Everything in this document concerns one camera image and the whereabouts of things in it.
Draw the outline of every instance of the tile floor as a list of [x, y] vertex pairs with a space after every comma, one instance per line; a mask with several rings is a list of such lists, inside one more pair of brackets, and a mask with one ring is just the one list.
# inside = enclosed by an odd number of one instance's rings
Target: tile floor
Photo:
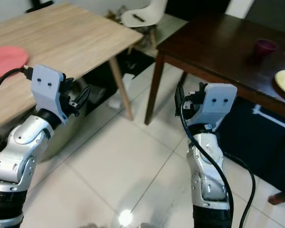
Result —
[[[89, 228], [91, 224], [119, 228], [119, 214], [125, 209], [133, 215], [128, 228], [142, 222], [158, 228], [193, 227], [187, 139], [174, 117], [174, 88], [181, 71], [165, 66], [154, 117], [146, 126], [153, 69], [154, 64], [131, 84], [133, 122], [124, 109], [111, 109], [106, 102], [86, 117], [83, 129], [61, 153], [38, 165], [21, 228]], [[196, 90], [199, 81], [189, 77], [185, 91]], [[233, 191], [232, 227], [236, 228], [251, 181], [248, 172], [231, 160], [225, 159], [224, 169]], [[267, 197], [279, 191], [258, 177], [256, 181], [245, 228], [285, 228], [285, 203], [267, 203]]]

